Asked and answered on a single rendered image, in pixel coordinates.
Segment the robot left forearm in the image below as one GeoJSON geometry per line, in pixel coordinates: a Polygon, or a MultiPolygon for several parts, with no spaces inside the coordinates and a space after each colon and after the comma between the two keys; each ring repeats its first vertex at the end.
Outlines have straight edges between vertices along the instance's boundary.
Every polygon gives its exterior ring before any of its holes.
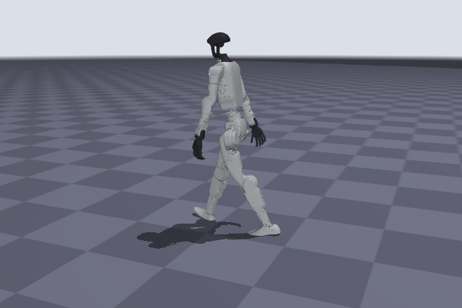
{"type": "Polygon", "coordinates": [[[202,130],[205,130],[206,132],[208,125],[209,125],[209,119],[213,113],[211,111],[211,108],[212,108],[212,100],[209,97],[205,97],[202,100],[201,116],[199,118],[198,126],[195,130],[195,134],[197,136],[200,136],[200,133],[202,130]]]}

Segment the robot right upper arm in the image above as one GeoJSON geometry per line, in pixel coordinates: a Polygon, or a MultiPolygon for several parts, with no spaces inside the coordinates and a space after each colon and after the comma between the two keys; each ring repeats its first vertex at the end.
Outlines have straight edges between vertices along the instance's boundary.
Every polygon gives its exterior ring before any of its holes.
{"type": "MultiPolygon", "coordinates": [[[[238,64],[237,64],[238,65],[238,64]]],[[[240,67],[238,65],[238,68],[239,68],[239,71],[240,71],[240,67]]],[[[241,80],[241,84],[242,84],[242,90],[243,90],[243,100],[246,99],[247,95],[246,95],[246,92],[245,92],[245,88],[244,88],[244,83],[243,83],[243,80],[241,78],[241,75],[240,75],[240,80],[241,80]]]]}

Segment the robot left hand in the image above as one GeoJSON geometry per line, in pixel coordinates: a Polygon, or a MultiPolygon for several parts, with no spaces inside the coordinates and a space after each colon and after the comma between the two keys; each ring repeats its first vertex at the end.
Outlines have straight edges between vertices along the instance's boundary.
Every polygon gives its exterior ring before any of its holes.
{"type": "Polygon", "coordinates": [[[195,138],[196,140],[194,141],[193,143],[193,155],[197,158],[197,159],[205,159],[202,157],[202,153],[201,153],[201,150],[202,150],[202,139],[204,139],[205,137],[205,130],[202,130],[201,133],[200,133],[200,136],[197,136],[195,134],[195,138]]]}

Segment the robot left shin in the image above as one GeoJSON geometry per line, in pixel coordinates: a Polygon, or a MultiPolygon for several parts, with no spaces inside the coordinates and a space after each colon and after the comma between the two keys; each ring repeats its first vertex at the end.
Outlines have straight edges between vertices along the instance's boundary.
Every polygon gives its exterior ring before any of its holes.
{"type": "Polygon", "coordinates": [[[243,187],[245,190],[242,187],[241,189],[251,208],[255,211],[265,228],[271,228],[271,222],[265,209],[266,204],[261,194],[261,190],[257,188],[256,181],[252,178],[247,178],[243,183],[243,187]]]}

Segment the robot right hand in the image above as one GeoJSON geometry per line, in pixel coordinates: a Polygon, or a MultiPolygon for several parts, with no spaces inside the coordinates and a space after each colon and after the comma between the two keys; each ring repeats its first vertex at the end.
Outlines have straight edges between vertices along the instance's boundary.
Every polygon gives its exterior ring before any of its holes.
{"type": "Polygon", "coordinates": [[[253,126],[249,125],[250,128],[252,128],[252,131],[251,131],[252,136],[251,136],[251,141],[250,142],[253,143],[253,137],[254,137],[255,140],[256,140],[256,147],[257,147],[258,146],[258,141],[259,141],[259,146],[261,146],[264,142],[266,142],[266,137],[264,136],[263,131],[257,126],[258,122],[257,122],[256,118],[253,118],[253,120],[255,122],[255,125],[253,125],[253,126]]]}

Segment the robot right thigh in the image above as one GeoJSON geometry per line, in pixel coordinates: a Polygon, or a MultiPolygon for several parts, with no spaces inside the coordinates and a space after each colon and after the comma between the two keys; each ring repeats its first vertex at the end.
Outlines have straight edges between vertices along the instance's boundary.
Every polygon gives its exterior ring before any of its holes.
{"type": "MultiPolygon", "coordinates": [[[[240,141],[241,142],[244,141],[248,137],[249,133],[250,132],[247,130],[246,135],[244,137],[242,137],[240,139],[240,141]]],[[[232,146],[232,147],[237,148],[238,145],[237,146],[232,146]]],[[[220,148],[219,148],[219,153],[218,153],[218,156],[217,156],[217,164],[216,164],[216,169],[215,169],[214,175],[218,180],[226,180],[230,175],[230,173],[229,173],[229,171],[228,171],[228,169],[227,169],[227,167],[225,165],[225,162],[223,161],[222,153],[221,153],[220,148]]]]}

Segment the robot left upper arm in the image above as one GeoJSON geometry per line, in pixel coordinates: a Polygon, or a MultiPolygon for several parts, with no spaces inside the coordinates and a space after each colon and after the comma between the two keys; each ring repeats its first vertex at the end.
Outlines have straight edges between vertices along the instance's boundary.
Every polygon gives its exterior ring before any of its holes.
{"type": "Polygon", "coordinates": [[[224,66],[217,65],[212,66],[209,69],[209,84],[208,84],[208,92],[209,97],[212,100],[212,107],[215,106],[217,101],[217,94],[219,91],[219,83],[222,77],[224,76],[224,66]]]}

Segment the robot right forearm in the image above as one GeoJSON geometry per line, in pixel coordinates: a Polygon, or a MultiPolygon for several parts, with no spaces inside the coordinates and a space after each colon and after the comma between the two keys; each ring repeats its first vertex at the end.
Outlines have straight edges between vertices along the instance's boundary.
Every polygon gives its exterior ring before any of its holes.
{"type": "Polygon", "coordinates": [[[248,121],[248,124],[250,126],[253,126],[255,125],[255,122],[253,120],[253,118],[255,117],[254,116],[254,113],[250,107],[250,100],[248,98],[248,96],[246,97],[245,100],[243,100],[243,105],[241,106],[243,112],[244,112],[244,117],[245,119],[248,121]]]}

